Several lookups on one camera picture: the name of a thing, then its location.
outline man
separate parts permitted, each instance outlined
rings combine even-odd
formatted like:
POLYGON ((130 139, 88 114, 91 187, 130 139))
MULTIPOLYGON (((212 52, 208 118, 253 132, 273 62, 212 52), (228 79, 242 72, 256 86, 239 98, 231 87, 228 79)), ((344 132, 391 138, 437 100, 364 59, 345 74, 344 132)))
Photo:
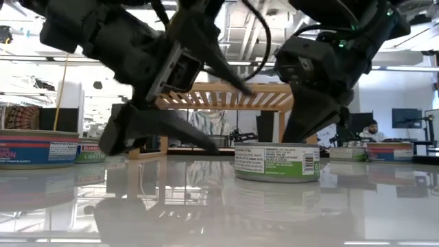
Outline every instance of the man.
POLYGON ((376 142, 383 141, 386 139, 384 133, 378 131, 378 123, 372 120, 368 127, 365 127, 363 132, 359 134, 360 137, 372 138, 376 142))

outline computer monitor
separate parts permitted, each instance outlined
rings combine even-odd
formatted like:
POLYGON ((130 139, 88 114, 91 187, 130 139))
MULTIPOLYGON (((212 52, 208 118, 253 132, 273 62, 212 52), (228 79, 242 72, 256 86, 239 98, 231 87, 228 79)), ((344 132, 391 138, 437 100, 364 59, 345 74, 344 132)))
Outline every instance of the computer monitor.
POLYGON ((422 109, 392 109, 392 128, 421 129, 422 127, 422 109))

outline pipe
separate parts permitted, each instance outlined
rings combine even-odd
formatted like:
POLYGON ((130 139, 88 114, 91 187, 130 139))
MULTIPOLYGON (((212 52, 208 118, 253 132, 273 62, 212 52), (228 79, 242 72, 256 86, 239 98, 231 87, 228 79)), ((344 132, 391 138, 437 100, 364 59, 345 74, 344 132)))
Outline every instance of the pipe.
POLYGON ((246 52, 248 39, 250 38, 250 35, 252 33, 252 30, 253 30, 254 20, 256 19, 254 14, 252 14, 250 11, 248 11, 248 16, 249 16, 249 20, 247 22, 246 33, 244 34, 244 38, 242 40, 242 45, 241 45, 241 50, 239 51, 239 57, 238 57, 239 60, 242 60, 244 58, 244 53, 246 52))
MULTIPOLYGON (((268 6, 269 6, 268 2, 265 1, 263 6, 262 6, 262 11, 261 11, 262 16, 265 16, 267 14, 268 6)), ((246 54, 246 58, 245 58, 246 60, 250 59, 250 56, 253 53, 254 46, 256 45, 256 41, 257 41, 260 33, 261 33, 261 24, 260 24, 260 22, 258 22, 256 29, 253 32, 252 41, 250 41, 250 47, 247 49, 247 54, 246 54)))

